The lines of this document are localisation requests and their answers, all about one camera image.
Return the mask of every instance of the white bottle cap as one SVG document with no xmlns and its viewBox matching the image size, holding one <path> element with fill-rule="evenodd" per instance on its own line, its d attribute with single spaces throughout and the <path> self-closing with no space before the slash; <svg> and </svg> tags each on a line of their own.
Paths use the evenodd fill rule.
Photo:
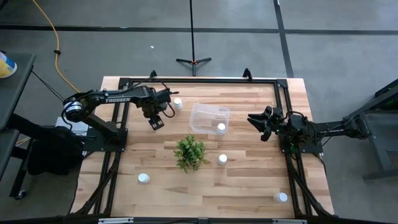
<svg viewBox="0 0 398 224">
<path fill-rule="evenodd" d="M 287 202 L 287 194 L 285 193 L 277 193 L 275 195 L 275 199 L 277 202 Z"/>
<path fill-rule="evenodd" d="M 219 131 L 225 131 L 225 124 L 223 124 L 223 123 L 218 124 L 217 130 L 219 130 Z"/>
<path fill-rule="evenodd" d="M 143 184 L 146 184 L 146 183 L 149 182 L 149 176 L 147 174 L 139 174 L 138 175 L 138 181 L 143 183 Z"/>
<path fill-rule="evenodd" d="M 182 102 L 181 102 L 181 99 L 180 99 L 180 98 L 176 98 L 176 99 L 174 99 L 174 103 L 175 103 L 176 105 L 180 105 Z"/>
<path fill-rule="evenodd" d="M 222 154 L 218 157 L 218 164 L 225 165 L 227 160 L 228 158 L 226 157 L 226 155 Z"/>
</svg>

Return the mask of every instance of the black stand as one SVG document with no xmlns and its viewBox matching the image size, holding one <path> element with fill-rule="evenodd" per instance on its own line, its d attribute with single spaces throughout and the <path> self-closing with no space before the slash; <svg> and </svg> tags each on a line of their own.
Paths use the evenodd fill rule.
<svg viewBox="0 0 398 224">
<path fill-rule="evenodd" d="M 209 62 L 211 58 L 204 58 L 200 60 L 195 60 L 195 43 L 193 41 L 193 16 L 192 16 L 192 0 L 189 0 L 189 7 L 191 12 L 191 38 L 192 38 L 192 60 L 185 60 L 177 58 L 176 61 L 178 62 L 185 62 L 192 66 L 192 76 L 195 77 L 197 75 L 197 65 L 200 62 Z"/>
</svg>

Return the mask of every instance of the wooden tabletop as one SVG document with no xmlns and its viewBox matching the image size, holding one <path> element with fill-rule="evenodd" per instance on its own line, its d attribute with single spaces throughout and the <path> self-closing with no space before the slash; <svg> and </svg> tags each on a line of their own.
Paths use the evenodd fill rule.
<svg viewBox="0 0 398 224">
<path fill-rule="evenodd" d="M 115 90 L 118 82 L 119 77 L 104 77 L 101 88 Z M 291 78 L 288 84 L 293 110 L 311 119 L 304 81 Z M 163 89 L 160 84 L 147 85 Z M 141 109 L 130 106 L 129 135 L 126 151 L 121 156 L 112 216 L 294 217 L 286 162 L 278 138 L 273 134 L 270 140 L 261 142 L 261 134 L 246 120 L 249 113 L 261 113 L 267 105 L 276 106 L 274 87 L 220 83 L 167 83 L 167 86 L 180 92 L 178 97 L 182 99 L 183 109 L 174 118 L 161 115 L 163 128 L 153 131 Z M 193 133 L 189 119 L 196 102 L 229 108 L 229 127 L 224 136 Z M 114 105 L 101 105 L 95 114 L 110 121 L 113 108 Z M 175 142 L 189 133 L 205 142 L 206 159 L 210 163 L 195 173 L 186 174 L 176 167 L 173 149 Z M 220 154 L 228 156 L 224 166 L 217 163 Z M 97 187 L 103 157 L 103 152 L 96 152 L 83 161 L 72 212 L 78 210 Z M 321 162 L 312 154 L 304 154 L 303 164 L 309 189 L 324 208 L 333 213 Z M 138 183 L 140 173 L 150 176 L 148 184 Z M 278 192 L 285 192 L 289 201 L 275 202 L 272 197 Z M 301 190 L 297 192 L 304 211 Z"/>
</svg>

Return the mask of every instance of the tripod base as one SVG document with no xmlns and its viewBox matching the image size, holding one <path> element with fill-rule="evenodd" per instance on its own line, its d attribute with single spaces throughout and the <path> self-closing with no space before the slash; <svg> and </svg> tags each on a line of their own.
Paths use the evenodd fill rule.
<svg viewBox="0 0 398 224">
<path fill-rule="evenodd" d="M 200 60 L 185 60 L 185 59 L 177 58 L 176 61 L 190 64 L 192 66 L 192 76 L 195 77 L 197 75 L 197 65 L 200 62 L 209 62 L 209 61 L 211 61 L 211 58 L 204 58 L 204 59 L 200 59 Z"/>
</svg>

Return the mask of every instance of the transparent plastic box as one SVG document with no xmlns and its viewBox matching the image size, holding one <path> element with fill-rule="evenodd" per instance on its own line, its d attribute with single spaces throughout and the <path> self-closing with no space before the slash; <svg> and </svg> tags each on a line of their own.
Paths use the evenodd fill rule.
<svg viewBox="0 0 398 224">
<path fill-rule="evenodd" d="M 189 125 L 192 131 L 205 134 L 223 135 L 228 130 L 229 109 L 223 106 L 195 103 L 191 112 Z M 219 131 L 217 126 L 225 124 L 225 130 Z"/>
</svg>

